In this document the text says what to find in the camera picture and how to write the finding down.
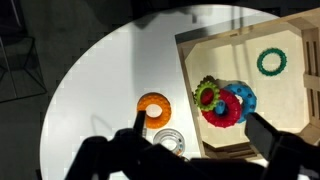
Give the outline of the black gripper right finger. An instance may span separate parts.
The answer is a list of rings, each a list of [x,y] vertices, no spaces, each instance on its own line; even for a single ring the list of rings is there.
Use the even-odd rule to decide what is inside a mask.
[[[279,158],[281,155],[280,132],[256,112],[247,114],[245,118],[245,135],[250,143],[264,159]]]

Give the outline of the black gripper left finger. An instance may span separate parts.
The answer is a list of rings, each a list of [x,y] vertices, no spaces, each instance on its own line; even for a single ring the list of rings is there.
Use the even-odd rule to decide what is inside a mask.
[[[137,113],[133,129],[136,133],[141,136],[146,135],[146,128],[145,128],[145,119],[146,119],[146,111],[142,110]]]

